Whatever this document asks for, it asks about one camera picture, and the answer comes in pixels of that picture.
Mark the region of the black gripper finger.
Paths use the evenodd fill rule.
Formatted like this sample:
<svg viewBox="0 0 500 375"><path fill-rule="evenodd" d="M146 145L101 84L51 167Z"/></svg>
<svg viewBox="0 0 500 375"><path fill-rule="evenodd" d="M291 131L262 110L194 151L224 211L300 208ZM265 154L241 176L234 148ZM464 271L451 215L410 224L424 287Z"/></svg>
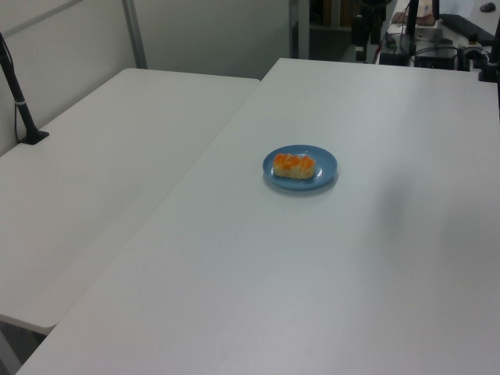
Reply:
<svg viewBox="0 0 500 375"><path fill-rule="evenodd" d="M355 60L366 61L366 21L362 16L352 18L351 44L355 47Z"/></svg>
<svg viewBox="0 0 500 375"><path fill-rule="evenodd" d="M382 19L380 10L373 10L370 14L370 43L378 44L380 42L380 32L382 28Z"/></svg>

